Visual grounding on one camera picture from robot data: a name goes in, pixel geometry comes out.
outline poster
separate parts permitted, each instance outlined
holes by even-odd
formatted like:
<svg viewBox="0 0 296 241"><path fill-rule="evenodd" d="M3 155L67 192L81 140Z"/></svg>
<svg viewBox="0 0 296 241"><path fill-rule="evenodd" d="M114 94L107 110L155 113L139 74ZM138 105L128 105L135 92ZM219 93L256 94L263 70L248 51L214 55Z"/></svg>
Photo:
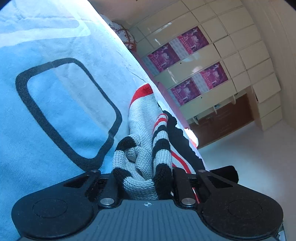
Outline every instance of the poster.
<svg viewBox="0 0 296 241"><path fill-rule="evenodd" d="M148 58L159 72L162 72L163 70L180 60L180 58L169 43L163 45L153 53L149 54Z"/></svg>
<svg viewBox="0 0 296 241"><path fill-rule="evenodd" d="M192 78L171 88L171 92L181 106L201 95Z"/></svg>
<svg viewBox="0 0 296 241"><path fill-rule="evenodd" d="M170 91L176 104L182 106L227 80L227 75L218 62L171 88Z"/></svg>
<svg viewBox="0 0 296 241"><path fill-rule="evenodd" d="M194 27L143 57L142 60L150 72L157 75L208 44L201 30Z"/></svg>

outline white wall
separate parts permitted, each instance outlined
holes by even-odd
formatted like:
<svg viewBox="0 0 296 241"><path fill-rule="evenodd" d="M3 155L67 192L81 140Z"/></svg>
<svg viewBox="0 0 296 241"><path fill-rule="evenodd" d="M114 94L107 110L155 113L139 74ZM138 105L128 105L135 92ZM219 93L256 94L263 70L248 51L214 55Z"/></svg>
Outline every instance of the white wall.
<svg viewBox="0 0 296 241"><path fill-rule="evenodd" d="M281 85L284 119L296 128L296 11L284 0L242 0L252 16Z"/></svg>
<svg viewBox="0 0 296 241"><path fill-rule="evenodd" d="M296 237L296 131L284 121L262 132L254 122L199 150L209 170L233 165L239 184L275 199L287 240Z"/></svg>

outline metal screw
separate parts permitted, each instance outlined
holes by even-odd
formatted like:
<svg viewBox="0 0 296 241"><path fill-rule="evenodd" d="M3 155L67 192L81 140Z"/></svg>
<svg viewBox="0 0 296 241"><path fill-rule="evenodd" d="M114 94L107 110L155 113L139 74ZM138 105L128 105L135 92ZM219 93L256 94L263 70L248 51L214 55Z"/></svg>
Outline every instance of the metal screw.
<svg viewBox="0 0 296 241"><path fill-rule="evenodd" d="M195 200L193 198L187 197L187 198L183 198L181 200L181 203L183 203L186 206L191 206L195 203Z"/></svg>
<svg viewBox="0 0 296 241"><path fill-rule="evenodd" d="M114 201L113 198L105 197L105 198L101 199L100 203L103 204L103 205L108 206L108 205L111 205L111 204L115 203L115 201Z"/></svg>

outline floor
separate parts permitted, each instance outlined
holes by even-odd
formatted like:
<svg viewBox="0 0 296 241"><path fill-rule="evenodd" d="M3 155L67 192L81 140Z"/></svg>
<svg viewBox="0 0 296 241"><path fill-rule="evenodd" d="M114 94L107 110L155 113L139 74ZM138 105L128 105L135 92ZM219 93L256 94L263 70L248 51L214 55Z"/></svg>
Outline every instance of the floor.
<svg viewBox="0 0 296 241"><path fill-rule="evenodd" d="M283 120L262 132L254 122L199 150L208 169L233 165L239 184L275 199L287 241L296 237L296 130Z"/></svg>

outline white calibration symbol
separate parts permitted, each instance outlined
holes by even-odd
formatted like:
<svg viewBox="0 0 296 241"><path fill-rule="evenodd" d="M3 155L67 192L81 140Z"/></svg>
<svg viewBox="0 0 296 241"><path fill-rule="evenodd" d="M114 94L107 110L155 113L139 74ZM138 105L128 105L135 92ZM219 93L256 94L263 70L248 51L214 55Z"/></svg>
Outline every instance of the white calibration symbol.
<svg viewBox="0 0 296 241"><path fill-rule="evenodd" d="M144 205L145 205L146 207L150 207L150 206L152 205L152 203L150 203L150 202L145 202Z"/></svg>

